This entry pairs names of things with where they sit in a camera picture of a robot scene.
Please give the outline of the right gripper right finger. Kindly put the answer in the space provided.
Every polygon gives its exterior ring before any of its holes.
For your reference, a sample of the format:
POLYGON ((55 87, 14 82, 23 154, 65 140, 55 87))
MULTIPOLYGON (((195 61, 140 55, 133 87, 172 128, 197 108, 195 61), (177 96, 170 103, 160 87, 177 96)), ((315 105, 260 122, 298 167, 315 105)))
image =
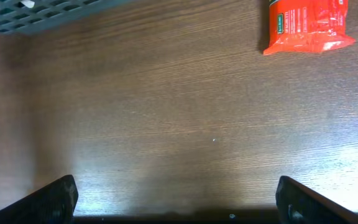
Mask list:
POLYGON ((284 224, 358 224, 358 214, 289 176, 280 177, 275 199, 284 224))

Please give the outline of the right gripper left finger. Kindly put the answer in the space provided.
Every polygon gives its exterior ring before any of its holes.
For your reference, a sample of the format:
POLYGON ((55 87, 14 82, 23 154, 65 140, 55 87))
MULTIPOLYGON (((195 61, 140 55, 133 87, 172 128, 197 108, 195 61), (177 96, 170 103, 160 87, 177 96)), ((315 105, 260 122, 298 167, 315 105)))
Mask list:
POLYGON ((0 224, 69 224, 78 201, 72 175, 65 175, 0 210, 0 224))

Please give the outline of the orange spaghetti package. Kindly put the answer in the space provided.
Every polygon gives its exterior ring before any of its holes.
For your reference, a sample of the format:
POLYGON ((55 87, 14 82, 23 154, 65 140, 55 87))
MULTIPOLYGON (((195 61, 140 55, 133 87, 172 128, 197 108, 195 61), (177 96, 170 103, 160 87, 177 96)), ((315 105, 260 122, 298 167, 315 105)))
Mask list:
POLYGON ((279 52, 322 53, 352 45, 346 34, 347 0, 270 0, 269 46, 279 52))

